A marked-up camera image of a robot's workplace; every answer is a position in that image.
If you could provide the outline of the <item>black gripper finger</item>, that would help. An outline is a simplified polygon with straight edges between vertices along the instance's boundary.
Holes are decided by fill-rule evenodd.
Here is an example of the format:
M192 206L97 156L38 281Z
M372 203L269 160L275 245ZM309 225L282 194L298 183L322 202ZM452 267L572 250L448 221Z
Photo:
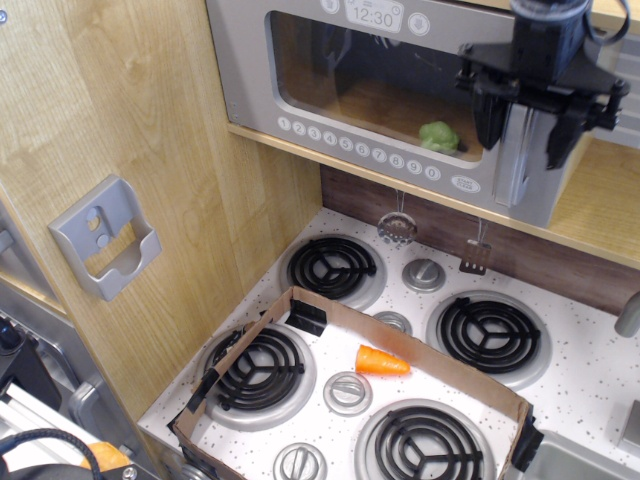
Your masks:
M497 95L484 90L474 90L472 113L478 141L491 150L502 137L508 103Z
M589 111L589 107L569 107L552 114L555 124L547 140L547 170L564 167L570 153L588 130Z

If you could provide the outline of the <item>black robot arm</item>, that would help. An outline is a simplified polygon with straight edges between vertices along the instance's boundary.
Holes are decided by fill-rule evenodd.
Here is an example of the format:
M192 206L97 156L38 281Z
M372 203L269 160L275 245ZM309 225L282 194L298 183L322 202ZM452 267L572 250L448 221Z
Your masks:
M626 18L614 35L599 38L588 1L513 1L510 7L515 15L511 41L462 45L455 85L471 94L476 134L486 149L504 133L509 105L553 115L547 167L559 169L584 132L612 130L619 122L630 86L598 67L585 43L614 44L624 38L631 20Z

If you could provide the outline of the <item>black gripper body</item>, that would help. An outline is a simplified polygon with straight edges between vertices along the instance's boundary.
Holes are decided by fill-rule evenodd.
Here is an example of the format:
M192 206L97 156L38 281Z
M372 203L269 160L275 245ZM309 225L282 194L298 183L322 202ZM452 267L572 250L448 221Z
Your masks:
M547 113L586 103L589 127L612 130L619 121L620 103L629 93L626 81L598 67L585 52L585 43L608 46L624 38L631 26L631 9L619 30L596 33L589 7L514 7L512 39L507 43L465 43L458 56L462 67L456 86L484 90Z

